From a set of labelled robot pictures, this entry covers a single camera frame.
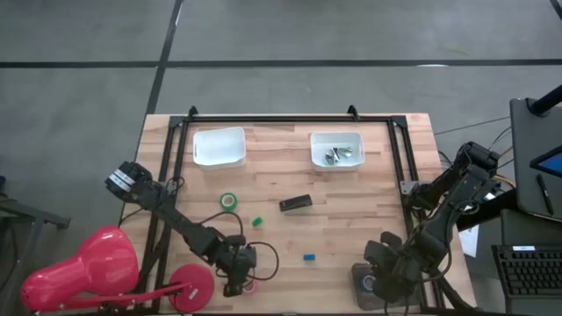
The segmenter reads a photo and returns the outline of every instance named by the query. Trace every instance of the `pink object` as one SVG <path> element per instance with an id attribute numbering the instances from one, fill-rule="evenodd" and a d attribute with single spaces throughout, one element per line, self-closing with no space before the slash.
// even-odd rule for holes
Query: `pink object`
<path id="1" fill-rule="evenodd" d="M 169 282 L 188 284 L 177 295 L 168 296 L 169 302 L 180 312 L 195 312 L 205 307 L 214 293 L 214 278 L 211 271 L 196 263 L 186 264 L 178 269 Z"/>
<path id="2" fill-rule="evenodd" d="M 32 311 L 57 311 L 82 291 L 129 292 L 138 275 L 133 243 L 118 227 L 106 226 L 92 234 L 75 257 L 31 274 L 21 286 L 20 297 Z"/>
<path id="3" fill-rule="evenodd" d="M 244 295 L 254 295 L 259 289 L 259 283 L 254 280 L 251 284 L 248 284 L 245 288 L 242 289 Z"/>
<path id="4" fill-rule="evenodd" d="M 64 309 L 71 310 L 71 309 L 101 307 L 104 303 L 111 303 L 111 304 L 121 305 L 125 307 L 133 304 L 144 303 L 146 301 L 159 298 L 164 295 L 169 295 L 171 291 L 172 292 L 181 291 L 183 288 L 186 288 L 188 286 L 189 284 L 177 284 L 177 285 L 171 285 L 155 291 L 141 293 L 141 294 L 72 298 L 69 300 L 68 303 L 64 305 Z"/>

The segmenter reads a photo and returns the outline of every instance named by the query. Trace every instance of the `black cable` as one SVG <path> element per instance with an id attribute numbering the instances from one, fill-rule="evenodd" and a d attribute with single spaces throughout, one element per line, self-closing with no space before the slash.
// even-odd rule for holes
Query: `black cable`
<path id="1" fill-rule="evenodd" d="M 405 297 L 404 303 L 406 304 L 404 306 L 404 307 L 406 307 L 406 309 L 404 310 L 404 316 L 407 316 L 407 313 L 410 310 L 410 304 L 408 302 L 408 297 Z M 390 314 L 388 313 L 388 302 L 386 302 L 386 301 L 385 301 L 385 316 L 390 316 Z"/>
<path id="2" fill-rule="evenodd" d="M 259 281 L 271 280 L 277 274 L 277 272 L 279 271 L 279 254 L 277 253 L 277 250 L 275 250 L 275 248 L 273 246 L 271 246 L 269 243 L 263 242 L 263 241 L 249 242 L 248 246 L 251 246 L 251 245 L 264 245 L 264 246 L 267 246 L 267 247 L 271 248 L 271 250 L 273 250 L 273 253 L 275 254 L 276 263 L 275 263 L 275 270 L 268 277 L 257 277 L 257 276 L 250 276 L 250 275 L 247 275 L 247 277 L 249 277 L 251 279 L 254 279 L 254 280 L 259 280 Z"/>
<path id="3" fill-rule="evenodd" d="M 218 218 L 220 215 L 226 215 L 226 214 L 230 214 L 234 217 L 236 217 L 236 219 L 238 220 L 238 225 L 240 226 L 240 235 L 243 236 L 244 235 L 244 227 L 242 225 L 242 220 L 240 218 L 240 216 L 238 216 L 238 214 L 236 214 L 235 212 L 218 212 L 214 215 L 212 215 L 211 217 L 208 217 L 206 219 L 203 219 L 202 221 L 198 222 L 198 223 L 193 223 L 194 226 L 199 226 L 199 225 L 203 225 L 206 222 L 208 222 L 211 219 L 216 219 Z"/>
<path id="4" fill-rule="evenodd" d="M 498 141 L 503 140 L 504 138 L 508 137 L 511 134 L 511 131 L 508 131 L 507 133 L 503 134 L 503 136 L 501 136 Z"/>
<path id="5" fill-rule="evenodd" d="M 466 152 L 466 150 L 463 150 L 463 154 L 465 154 L 465 155 L 466 155 L 466 158 L 468 158 L 468 164 L 466 165 L 466 168 L 463 169 L 463 170 L 460 172 L 461 174 L 464 174 L 464 172 L 465 172 L 466 170 L 468 170 L 468 168 L 472 165 L 472 158 L 471 158 L 471 156 Z"/>
<path id="6" fill-rule="evenodd" d="M 484 121 L 484 122 L 480 122 L 480 123 L 476 123 L 476 124 L 470 124 L 470 125 L 467 125 L 467 126 L 461 126 L 461 127 L 457 127 L 457 128 L 452 128 L 450 130 L 434 133 L 434 135 L 437 136 L 437 135 L 441 135 L 441 134 L 444 134 L 444 133 L 455 132 L 455 131 L 459 131 L 459 130 L 462 130 L 462 129 L 465 129 L 465 128 L 481 126 L 481 125 L 484 125 L 484 124 L 493 123 L 493 122 L 497 122 L 497 121 L 500 121 L 500 120 L 503 120 L 503 119 L 509 119 L 509 118 L 510 118 L 509 116 L 503 117 L 503 118 L 494 118 L 494 119 L 490 119 L 490 120 L 487 120 L 487 121 Z"/>
<path id="7" fill-rule="evenodd" d="M 495 145 L 496 142 L 498 142 L 498 140 L 500 139 L 500 137 L 507 131 L 511 130 L 511 126 L 508 126 L 508 128 L 504 129 L 499 135 L 498 137 L 495 138 L 495 140 L 492 142 L 492 145 L 490 145 L 490 147 L 488 148 L 488 150 L 492 149 L 492 147 Z"/>
<path id="8" fill-rule="evenodd" d="M 510 160 L 510 161 L 508 161 L 508 162 L 506 162 L 506 163 L 504 163 L 504 164 L 502 164 L 502 165 L 501 165 L 500 167 L 498 167 L 496 170 L 499 170 L 500 168 L 503 168 L 503 167 L 509 165 L 509 163 L 511 163 L 512 161 L 513 161 L 513 159 Z"/>
<path id="9" fill-rule="evenodd" d="M 444 152 L 442 152 L 441 150 L 437 150 L 437 153 L 439 153 L 441 156 L 443 156 L 451 166 L 453 165 L 452 161 L 449 159 L 449 157 Z"/>
<path id="10" fill-rule="evenodd" d="M 138 209 L 138 210 L 136 210 L 136 211 L 134 211 L 134 212 L 132 212 L 132 213 L 127 214 L 124 218 L 122 218 L 122 219 L 119 221 L 118 226 L 121 226 L 121 224 L 123 224 L 123 222 L 125 221 L 125 219 L 130 218 L 131 216 L 133 216 L 134 214 L 136 214 L 136 213 L 138 213 L 138 212 L 140 212 L 140 211 L 144 211 L 144 209 L 141 207 L 140 209 Z"/>
<path id="11" fill-rule="evenodd" d="M 18 242 L 16 241 L 16 231 L 14 230 L 14 226 L 8 223 L 8 229 L 11 231 L 11 242 L 12 242 L 12 251 L 13 251 L 13 259 L 14 263 L 11 265 L 10 272 L 8 272 L 5 280 L 2 281 L 2 285 L 0 285 L 0 293 L 4 291 L 4 287 L 10 281 L 11 275 L 14 273 L 16 269 L 16 265 L 18 263 Z"/>
<path id="12" fill-rule="evenodd" d="M 215 269 L 214 275 L 217 276 L 217 277 L 222 277 L 222 278 L 228 277 L 226 274 L 221 275 L 221 274 L 219 273 L 219 271 L 220 271 L 219 268 Z M 252 268 L 252 276 L 253 276 L 253 277 L 256 276 L 256 269 L 254 269 L 254 268 Z M 249 280 L 246 284 L 243 284 L 243 285 L 242 285 L 242 288 L 245 288 L 245 287 L 247 287 L 248 285 L 254 283 L 254 281 L 255 281 L 255 279 L 250 278 L 250 280 Z"/>
<path id="13" fill-rule="evenodd" d="M 454 207 L 455 210 L 457 210 L 457 209 L 459 208 L 459 206 L 460 206 L 462 203 L 465 203 L 465 202 L 468 203 L 468 204 L 473 203 L 472 201 L 459 202 L 459 203 L 457 203 L 457 204 L 455 205 L 455 207 Z M 448 241 L 449 238 L 450 238 L 449 224 L 450 224 L 450 221 L 451 221 L 452 218 L 453 218 L 453 215 L 455 214 L 455 210 L 450 213 L 449 218 L 447 219 L 447 223 L 446 223 L 446 225 L 445 225 L 445 240 L 446 240 L 446 241 Z M 440 279 L 440 278 L 442 278 L 442 277 L 445 277 L 445 275 L 447 274 L 447 272 L 449 272 L 450 267 L 452 266 L 452 263 L 453 263 L 453 256 L 452 256 L 452 253 L 451 253 L 451 250 L 450 250 L 450 243 L 449 243 L 449 242 L 445 242 L 445 247 L 447 248 L 447 257 L 448 257 L 448 259 L 447 259 L 447 266 L 446 266 L 445 269 L 444 269 L 443 271 L 441 271 L 441 273 L 439 273 L 438 275 L 429 277 L 429 278 L 427 278 L 427 279 L 423 279 L 423 280 L 421 281 L 423 284 L 426 283 L 426 282 L 435 281 L 435 280 L 437 280 L 437 279 Z"/>
<path id="14" fill-rule="evenodd" d="M 182 176 L 172 176 L 172 177 L 166 182 L 166 184 L 164 185 L 164 189 L 165 189 L 164 191 L 166 191 L 166 192 L 168 191 L 169 184 L 171 183 L 171 181 L 174 181 L 174 180 L 177 180 L 179 183 L 180 183 L 180 182 L 181 182 L 181 183 L 178 184 L 177 187 L 170 193 L 170 194 L 172 194 L 172 195 L 176 195 L 177 192 L 179 191 L 179 189 L 180 189 L 182 186 L 184 186 L 184 184 L 185 184 L 185 179 L 184 179 Z M 124 218 L 122 218 L 122 219 L 119 220 L 118 226 L 121 226 L 121 224 L 123 224 L 123 222 L 125 221 L 125 219 L 128 219 L 128 218 L 130 218 L 131 216 L 133 216 L 134 214 L 136 214 L 136 213 L 138 213 L 138 212 L 140 212 L 140 211 L 143 211 L 143 210 L 144 210 L 144 209 L 141 207 L 140 209 L 138 209 L 138 210 L 136 210 L 136 211 L 134 211 L 134 212 L 132 212 L 132 213 L 130 213 L 130 214 L 127 214 Z"/>

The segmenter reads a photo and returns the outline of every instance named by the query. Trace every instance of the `keyboard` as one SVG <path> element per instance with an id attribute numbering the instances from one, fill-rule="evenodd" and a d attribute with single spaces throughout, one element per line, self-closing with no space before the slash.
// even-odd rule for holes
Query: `keyboard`
<path id="1" fill-rule="evenodd" d="M 562 298 L 562 245 L 492 246 L 506 298 Z"/>

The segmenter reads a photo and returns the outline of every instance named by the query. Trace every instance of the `black remote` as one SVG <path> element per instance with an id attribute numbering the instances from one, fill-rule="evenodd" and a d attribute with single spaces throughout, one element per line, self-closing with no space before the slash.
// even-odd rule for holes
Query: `black remote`
<path id="1" fill-rule="evenodd" d="M 305 207 L 313 204 L 313 200 L 309 194 L 300 197 L 293 197 L 279 202 L 281 212 L 294 210 L 299 207 Z"/>

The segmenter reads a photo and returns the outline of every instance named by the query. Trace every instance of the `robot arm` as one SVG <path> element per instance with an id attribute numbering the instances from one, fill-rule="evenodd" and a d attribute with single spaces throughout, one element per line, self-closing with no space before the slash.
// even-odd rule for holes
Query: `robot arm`
<path id="1" fill-rule="evenodd" d="M 243 235 L 225 236 L 212 227 L 190 221 L 176 209 L 175 191 L 153 181 L 150 172 L 136 162 L 123 162 L 105 183 L 117 198 L 156 214 L 184 237 L 193 254 L 222 269 L 227 274 L 225 297 L 242 293 L 250 269 L 256 267 L 256 249 L 244 247 Z"/>
<path id="2" fill-rule="evenodd" d="M 467 206 L 485 193 L 482 188 L 495 175 L 498 159 L 496 153 L 475 143 L 464 144 L 449 169 L 433 183 L 415 186 L 404 197 L 404 206 L 411 212 L 425 215 L 426 211 L 436 209 L 403 244 L 400 237 L 389 232 L 382 233 L 380 242 L 367 243 L 364 258 L 372 265 L 375 295 L 392 303 L 414 293 L 422 272 L 441 278 L 438 266 L 450 252 L 452 229 Z M 439 204 L 446 192 L 447 196 Z M 452 303 L 454 295 L 449 294 Z"/>

